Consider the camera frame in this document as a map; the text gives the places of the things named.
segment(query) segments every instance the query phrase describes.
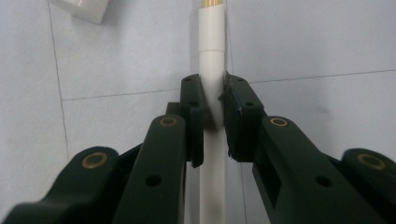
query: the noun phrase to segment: white cylinder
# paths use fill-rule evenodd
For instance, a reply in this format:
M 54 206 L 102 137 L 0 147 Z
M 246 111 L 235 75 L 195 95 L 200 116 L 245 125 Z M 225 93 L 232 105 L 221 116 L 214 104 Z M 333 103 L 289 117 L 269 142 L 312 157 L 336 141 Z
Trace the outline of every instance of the white cylinder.
M 219 97 L 223 93 L 224 5 L 199 11 L 200 77 L 213 124 L 204 132 L 204 164 L 200 167 L 200 223 L 225 223 L 225 132 Z

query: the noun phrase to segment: black plastic part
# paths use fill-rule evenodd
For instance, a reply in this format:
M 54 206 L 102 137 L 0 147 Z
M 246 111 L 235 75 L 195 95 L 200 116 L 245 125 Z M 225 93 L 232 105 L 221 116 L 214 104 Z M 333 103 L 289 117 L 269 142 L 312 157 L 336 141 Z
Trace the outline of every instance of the black plastic part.
M 181 80 L 179 106 L 187 127 L 187 161 L 195 168 L 204 162 L 205 97 L 198 75 Z
M 176 115 L 152 121 L 113 223 L 183 223 L 185 129 Z
M 266 117 L 253 174 L 272 223 L 386 223 L 290 120 Z
M 220 97 L 224 105 L 224 125 L 229 155 L 236 161 L 253 162 L 258 144 L 259 127 L 266 116 L 264 106 L 246 80 L 227 74 L 225 92 Z
M 134 168 L 134 162 L 136 161 L 137 156 L 139 155 L 140 148 L 142 144 L 126 151 L 122 155 L 119 156 L 119 169 L 122 173 L 122 180 L 124 184 L 129 178 L 129 174 L 131 173 L 132 169 Z
M 180 103 L 168 103 L 168 106 L 166 107 L 166 114 L 174 114 L 180 116 Z
M 347 150 L 341 172 L 388 223 L 396 220 L 396 164 L 367 149 Z
M 105 153 L 106 162 L 84 168 L 84 158 L 95 152 Z M 118 160 L 118 153 L 108 147 L 78 153 L 43 200 L 17 205 L 4 223 L 109 223 L 122 193 Z

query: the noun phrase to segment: yellow tip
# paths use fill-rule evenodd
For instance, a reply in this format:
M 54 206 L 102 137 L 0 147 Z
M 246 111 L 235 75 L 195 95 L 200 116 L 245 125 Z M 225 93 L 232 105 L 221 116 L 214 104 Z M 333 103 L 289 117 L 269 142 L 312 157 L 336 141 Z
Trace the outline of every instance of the yellow tip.
M 222 0 L 202 0 L 202 7 L 214 7 L 222 4 Z

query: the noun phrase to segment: white object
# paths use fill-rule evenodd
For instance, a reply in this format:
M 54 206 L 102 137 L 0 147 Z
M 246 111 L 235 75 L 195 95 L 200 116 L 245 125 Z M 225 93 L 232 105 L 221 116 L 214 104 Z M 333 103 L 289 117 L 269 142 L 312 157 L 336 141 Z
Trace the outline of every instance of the white object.
M 109 0 L 52 0 L 51 3 L 72 15 L 90 21 L 101 23 Z
M 224 5 L 199 11 L 200 77 L 214 124 L 204 133 L 200 167 L 200 223 L 225 223 L 225 132 L 219 97 L 223 93 L 225 53 Z

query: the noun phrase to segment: white pipe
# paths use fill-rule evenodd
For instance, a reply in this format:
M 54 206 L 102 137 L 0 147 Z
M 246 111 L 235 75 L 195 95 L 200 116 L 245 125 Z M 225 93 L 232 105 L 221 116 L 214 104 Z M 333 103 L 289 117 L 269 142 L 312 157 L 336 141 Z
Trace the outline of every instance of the white pipe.
M 225 223 L 225 132 L 223 93 L 225 13 L 221 0 L 203 0 L 199 11 L 200 77 L 213 123 L 205 128 L 200 167 L 200 223 Z

